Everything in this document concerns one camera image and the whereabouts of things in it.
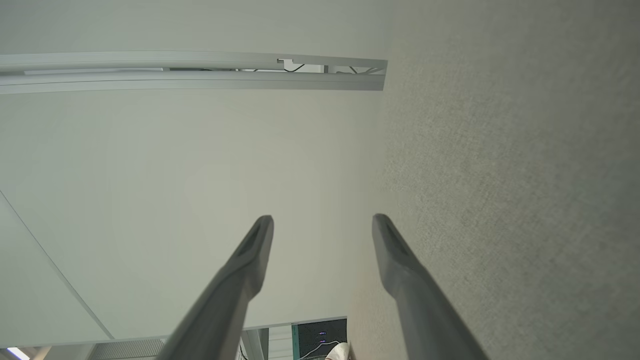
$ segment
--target black wire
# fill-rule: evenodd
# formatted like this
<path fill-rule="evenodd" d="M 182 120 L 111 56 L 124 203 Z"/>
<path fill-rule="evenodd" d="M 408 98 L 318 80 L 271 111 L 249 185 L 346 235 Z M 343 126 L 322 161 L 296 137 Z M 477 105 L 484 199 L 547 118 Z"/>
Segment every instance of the black wire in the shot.
<path fill-rule="evenodd" d="M 249 360 L 249 359 L 246 358 L 246 356 L 244 356 L 244 352 L 242 352 L 242 347 L 240 347 L 240 355 L 242 355 L 244 360 Z"/>
<path fill-rule="evenodd" d="M 300 70 L 300 68 L 301 68 L 301 67 L 303 67 L 303 66 L 305 66 L 305 65 L 306 65 L 306 64 L 302 64 L 302 65 L 300 65 L 296 70 L 287 70 L 287 69 L 284 69 L 284 70 L 285 70 L 286 72 L 296 72 L 296 71 Z"/>

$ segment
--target white panel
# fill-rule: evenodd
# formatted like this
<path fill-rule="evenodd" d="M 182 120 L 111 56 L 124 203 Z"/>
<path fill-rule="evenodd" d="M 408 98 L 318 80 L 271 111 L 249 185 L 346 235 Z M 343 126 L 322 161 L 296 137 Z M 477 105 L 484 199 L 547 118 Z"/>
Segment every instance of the white panel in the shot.
<path fill-rule="evenodd" d="M 380 95 L 2 95 L 0 188 L 115 338 L 171 333 L 263 214 L 275 237 L 245 327 L 345 316 Z"/>
<path fill-rule="evenodd" d="M 239 51 L 384 59 L 390 0 L 3 0 L 0 53 Z"/>
<path fill-rule="evenodd" d="M 291 325 L 269 328 L 269 360 L 294 360 Z"/>
<path fill-rule="evenodd" d="M 0 288 L 0 348 L 107 339 L 2 195 Z"/>

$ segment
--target ceiling light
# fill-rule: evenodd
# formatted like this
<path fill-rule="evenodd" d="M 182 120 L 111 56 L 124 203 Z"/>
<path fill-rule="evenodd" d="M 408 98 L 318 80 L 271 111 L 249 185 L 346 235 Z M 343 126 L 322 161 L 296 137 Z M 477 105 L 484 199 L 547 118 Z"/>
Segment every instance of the ceiling light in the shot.
<path fill-rule="evenodd" d="M 18 358 L 20 358 L 20 360 L 29 360 L 29 357 L 27 356 L 27 354 L 25 354 L 22 351 L 20 351 L 20 349 L 17 348 L 17 347 L 9 347 L 9 348 L 6 348 L 6 349 L 9 350 L 10 352 L 12 352 Z"/>

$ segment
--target white object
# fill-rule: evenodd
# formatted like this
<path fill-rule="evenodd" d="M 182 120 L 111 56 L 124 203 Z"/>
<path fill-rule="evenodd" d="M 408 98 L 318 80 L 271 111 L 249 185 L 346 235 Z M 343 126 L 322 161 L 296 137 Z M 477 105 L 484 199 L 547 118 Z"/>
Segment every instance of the white object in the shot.
<path fill-rule="evenodd" d="M 336 345 L 329 354 L 326 356 L 325 360 L 348 360 L 349 359 L 349 344 L 347 343 L 339 343 Z"/>
<path fill-rule="evenodd" d="M 10 348 L 7 348 L 7 350 L 9 350 L 13 355 L 17 356 L 20 360 L 29 360 L 29 357 L 27 356 L 27 354 L 23 353 L 17 347 L 10 347 Z"/>

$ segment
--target textured gray surface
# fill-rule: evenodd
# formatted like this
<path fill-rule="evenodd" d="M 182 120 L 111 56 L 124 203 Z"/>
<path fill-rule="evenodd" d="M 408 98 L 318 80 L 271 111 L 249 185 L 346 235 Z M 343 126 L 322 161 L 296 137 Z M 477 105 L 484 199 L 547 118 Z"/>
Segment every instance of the textured gray surface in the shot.
<path fill-rule="evenodd" d="M 640 358 L 638 6 L 398 5 L 376 211 L 494 360 Z M 406 358 L 361 247 L 353 351 Z"/>

